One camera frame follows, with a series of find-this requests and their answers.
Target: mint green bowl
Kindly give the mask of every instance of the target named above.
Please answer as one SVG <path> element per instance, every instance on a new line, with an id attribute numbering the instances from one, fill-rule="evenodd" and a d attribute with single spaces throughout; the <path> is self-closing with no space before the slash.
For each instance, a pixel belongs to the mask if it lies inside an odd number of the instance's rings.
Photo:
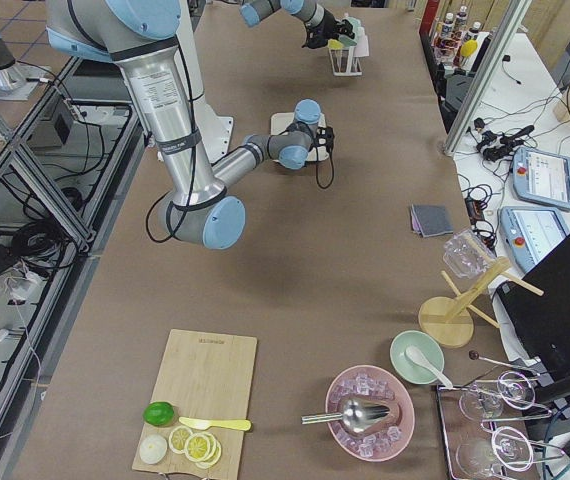
<path id="1" fill-rule="evenodd" d="M 405 380 L 419 385 L 426 385 L 436 380 L 436 376 L 429 370 L 416 365 L 405 356 L 405 349 L 410 345 L 418 347 L 423 355 L 441 372 L 445 366 L 443 350 L 436 340 L 426 333 L 418 330 L 406 330 L 394 338 L 389 348 L 392 365 L 398 374 Z"/>

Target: wooden stand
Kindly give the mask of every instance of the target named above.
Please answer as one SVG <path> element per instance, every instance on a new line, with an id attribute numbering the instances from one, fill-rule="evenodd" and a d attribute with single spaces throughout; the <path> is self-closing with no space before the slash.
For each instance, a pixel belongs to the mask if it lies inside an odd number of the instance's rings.
<path id="1" fill-rule="evenodd" d="M 418 312 L 418 323 L 421 330 L 446 348 L 462 347 L 472 339 L 472 335 L 474 334 L 474 321 L 467 311 L 468 309 L 494 327 L 499 328 L 496 320 L 472 305 L 472 302 L 476 300 L 499 275 L 508 278 L 536 295 L 543 295 L 541 289 L 524 282 L 506 271 L 512 266 L 506 257 L 493 259 L 478 247 L 473 239 L 470 239 L 469 244 L 487 261 L 489 268 L 480 276 L 476 283 L 464 293 L 458 290 L 446 272 L 441 271 L 441 275 L 454 291 L 454 294 L 456 294 L 456 298 L 430 298 L 421 305 Z"/>

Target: black monitor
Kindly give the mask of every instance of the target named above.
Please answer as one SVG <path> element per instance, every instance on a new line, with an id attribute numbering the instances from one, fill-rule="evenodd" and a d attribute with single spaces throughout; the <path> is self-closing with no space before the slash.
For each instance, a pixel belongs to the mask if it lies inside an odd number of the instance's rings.
<path id="1" fill-rule="evenodd" d="M 570 235 L 523 279 L 544 295 L 507 283 L 499 297 L 527 353 L 540 357 L 558 382 L 570 376 Z"/>

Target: white desk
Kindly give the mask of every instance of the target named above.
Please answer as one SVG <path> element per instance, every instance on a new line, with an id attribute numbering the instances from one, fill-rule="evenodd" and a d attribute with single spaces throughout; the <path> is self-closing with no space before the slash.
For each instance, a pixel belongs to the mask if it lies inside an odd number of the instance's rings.
<path id="1" fill-rule="evenodd" d="M 545 107 L 543 106 L 544 102 L 538 102 L 529 108 L 524 108 L 535 100 L 546 99 L 553 95 L 560 97 L 555 83 L 534 50 L 534 47 L 524 34 L 517 34 L 507 54 L 511 56 L 511 61 L 505 63 L 505 68 L 512 77 L 520 80 L 521 85 L 518 85 L 514 79 L 509 78 L 502 69 L 499 69 L 494 74 L 492 83 L 483 98 L 483 103 L 479 107 L 476 117 L 483 118 L 486 123 L 488 123 L 486 128 L 494 133 L 508 131 L 514 133 L 527 125 L 533 124 L 535 130 L 531 136 L 536 140 L 536 148 L 570 156 L 570 137 L 567 138 L 570 136 L 570 122 L 559 125 L 553 113 L 554 106 L 560 101 L 559 98 L 551 99 Z M 521 114 L 507 115 L 507 112 L 513 113 L 521 110 L 523 111 Z M 472 186 L 486 183 L 492 187 L 494 192 L 501 192 L 503 182 L 483 168 L 482 157 L 478 153 L 474 153 L 475 151 L 476 141 L 471 135 L 466 135 L 454 156 L 458 173 L 467 177 Z M 498 167 L 497 174 L 505 174 L 508 168 L 511 168 L 508 162 L 503 162 L 500 166 L 498 162 L 485 162 L 485 166 L 492 170 Z M 469 186 L 467 181 L 462 177 L 460 177 L 459 180 L 461 189 Z M 534 205 L 517 199 L 511 183 L 511 177 L 509 177 L 505 184 L 504 195 L 493 196 L 489 201 L 488 209 L 484 212 L 486 220 L 492 223 L 495 228 L 497 226 L 498 209 L 500 207 Z M 562 215 L 567 226 L 570 228 L 570 213 L 564 212 Z M 497 255 L 510 256 L 500 232 L 498 233 L 498 241 L 496 243 L 496 253 Z M 520 271 L 514 271 L 513 273 L 522 275 Z M 495 287 L 500 281 L 502 280 L 496 281 L 493 286 Z M 510 359 L 515 359 L 520 355 L 518 355 L 518 351 L 511 343 L 511 336 L 509 334 L 509 330 L 512 329 L 511 324 L 509 324 L 506 314 L 502 311 L 498 300 L 495 301 L 494 308 L 497 320 L 501 324 L 501 336 L 503 337 L 506 353 Z M 553 443 L 563 445 L 569 440 L 569 437 L 570 434 L 555 438 Z M 556 474 L 562 470 L 564 465 L 566 465 L 566 460 L 564 459 L 557 462 L 550 462 L 550 467 Z M 570 480 L 570 472 L 563 478 Z"/>

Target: wooden cutting board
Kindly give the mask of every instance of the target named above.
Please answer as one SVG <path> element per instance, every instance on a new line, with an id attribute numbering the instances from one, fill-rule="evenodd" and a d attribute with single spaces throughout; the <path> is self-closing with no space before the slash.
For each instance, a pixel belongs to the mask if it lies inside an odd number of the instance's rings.
<path id="1" fill-rule="evenodd" d="M 256 344 L 253 337 L 172 330 L 150 402 L 167 401 L 183 417 L 247 418 Z M 145 423 L 138 445 L 153 433 L 167 439 L 175 426 L 160 428 Z M 209 432 L 222 446 L 221 459 L 209 471 L 169 449 L 160 463 L 148 465 L 140 459 L 138 445 L 132 469 L 236 480 L 244 432 L 223 428 L 211 428 Z"/>

